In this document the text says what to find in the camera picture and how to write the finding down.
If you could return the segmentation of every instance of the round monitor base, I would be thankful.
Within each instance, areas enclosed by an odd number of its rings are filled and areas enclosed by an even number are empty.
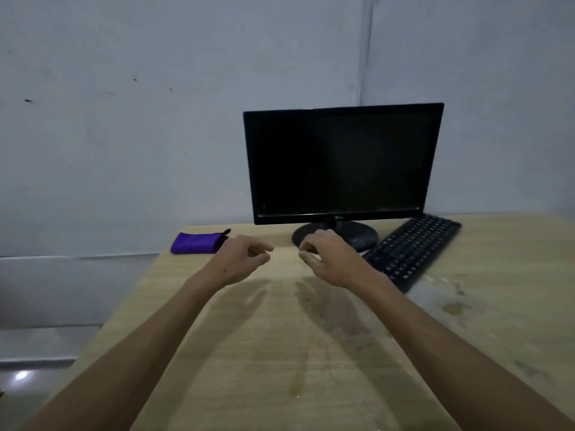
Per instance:
[[[317,230],[327,230],[330,228],[338,233],[357,252],[370,249],[379,240],[377,231],[369,225],[354,221],[338,221],[335,223],[335,227],[328,226],[326,222],[313,222],[302,225],[294,231],[291,236],[291,241],[295,246],[299,246],[308,234],[315,233]]]

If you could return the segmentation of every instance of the person's left hand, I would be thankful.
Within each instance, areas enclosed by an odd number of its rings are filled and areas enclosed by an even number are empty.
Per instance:
[[[224,287],[248,278],[270,260],[266,251],[273,250],[273,246],[254,236],[230,237],[202,270],[217,277]]]

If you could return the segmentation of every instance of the wooden table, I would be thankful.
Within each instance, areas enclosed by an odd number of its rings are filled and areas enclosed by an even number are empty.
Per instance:
[[[575,227],[550,215],[455,217],[460,234],[409,293],[443,324],[575,417]],[[380,237],[402,221],[366,221]],[[355,296],[313,277],[298,224],[227,227],[276,246],[202,311],[132,429],[457,429]],[[76,376],[210,255],[162,252],[74,364]]]

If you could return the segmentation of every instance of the black keyboard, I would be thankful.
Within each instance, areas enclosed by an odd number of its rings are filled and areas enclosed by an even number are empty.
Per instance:
[[[363,258],[406,293],[460,228],[460,223],[437,216],[412,218]]]

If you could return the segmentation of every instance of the folded purple fabric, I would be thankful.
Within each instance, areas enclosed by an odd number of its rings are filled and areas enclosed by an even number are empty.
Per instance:
[[[224,244],[230,231],[227,229],[223,233],[213,234],[180,233],[170,251],[173,254],[214,254]]]

